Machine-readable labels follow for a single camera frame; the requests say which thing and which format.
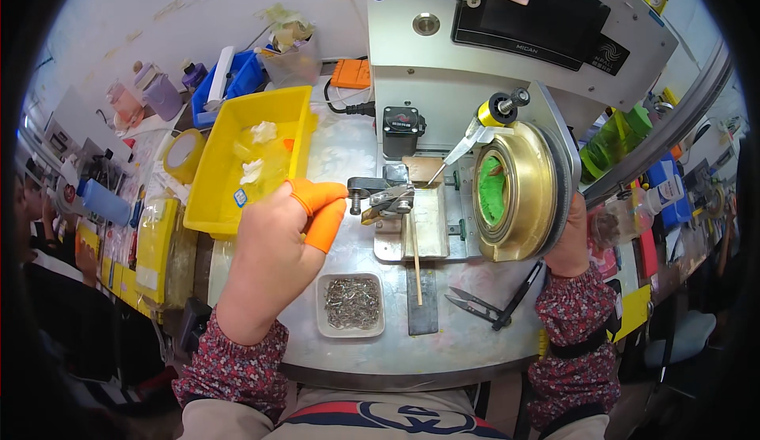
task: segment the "yellow plastic tray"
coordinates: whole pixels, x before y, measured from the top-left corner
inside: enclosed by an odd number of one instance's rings
[[[232,148],[237,135],[247,126],[258,125],[262,120],[276,123],[278,138],[294,140],[287,177],[306,176],[312,132],[317,125],[317,116],[309,107],[311,95],[311,86],[286,87],[237,97],[222,105],[190,190],[185,227],[209,233],[214,239],[228,239],[237,234],[242,208],[238,207],[234,194],[240,189],[242,161]],[[264,193],[248,195],[246,204],[272,192],[281,183],[282,180],[261,182]]]

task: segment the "hand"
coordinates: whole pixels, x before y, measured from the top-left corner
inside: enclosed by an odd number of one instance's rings
[[[555,277],[573,278],[588,270],[586,201],[581,193],[575,193],[562,236],[543,260]]]
[[[58,213],[55,212],[55,206],[52,205],[50,196],[48,196],[43,188],[43,223],[52,224],[52,221],[55,220],[56,216],[58,216]]]
[[[288,180],[242,210],[217,322],[233,342],[252,346],[314,280],[346,212],[340,183]],[[306,238],[301,236],[306,228]]]
[[[79,239],[77,241],[75,259],[77,262],[77,268],[82,273],[82,283],[94,288],[95,283],[97,283],[97,258],[95,257],[95,249],[90,247],[90,245],[87,245],[84,242],[84,239]]]

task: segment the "red floral sleeve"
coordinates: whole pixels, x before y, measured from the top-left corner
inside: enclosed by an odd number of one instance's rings
[[[592,262],[579,277],[550,277],[536,300],[536,312],[549,340],[564,347],[586,340],[599,329],[615,309],[615,297]],[[570,409],[584,404],[598,404],[609,413],[620,397],[620,383],[612,378],[614,365],[615,353],[609,341],[573,359],[547,353],[528,369],[538,397],[528,404],[533,426],[543,431]]]
[[[220,330],[214,308],[192,365],[172,382],[179,404],[184,408],[195,399],[229,400],[253,407],[277,423],[287,395],[287,378],[278,371],[287,339],[287,328],[275,321],[259,344],[233,343]]]

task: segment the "green bottle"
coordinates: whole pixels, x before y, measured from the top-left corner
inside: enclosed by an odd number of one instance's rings
[[[641,104],[630,112],[616,110],[602,128],[591,137],[581,155],[581,182],[590,185],[610,168],[620,163],[649,135],[652,122]]]

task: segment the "person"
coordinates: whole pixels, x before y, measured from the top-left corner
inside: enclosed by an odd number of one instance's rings
[[[82,241],[75,266],[31,248],[26,185],[14,187],[19,261],[37,326],[55,343],[68,372],[78,378],[137,385],[162,373],[159,344],[149,319],[96,288],[97,258]]]
[[[324,264],[346,197],[339,183],[295,179],[243,209],[226,285],[192,364],[173,381],[184,409],[182,438],[508,438],[474,416],[462,390],[373,394],[304,387],[296,412],[279,419],[287,379],[278,367],[288,330],[277,316]],[[588,261],[581,195],[569,212],[545,257],[551,276],[536,302],[551,350],[561,357],[547,353],[530,367],[537,399],[528,410],[542,438],[601,439],[619,397],[603,327],[615,292]]]
[[[26,218],[30,222],[30,245],[45,255],[55,257],[76,267],[76,214],[65,216],[66,227],[63,240],[59,240],[53,229],[53,222],[58,217],[50,196],[43,190],[29,173],[36,175],[37,165],[34,160],[27,160],[28,173],[24,176],[24,199],[26,200]]]

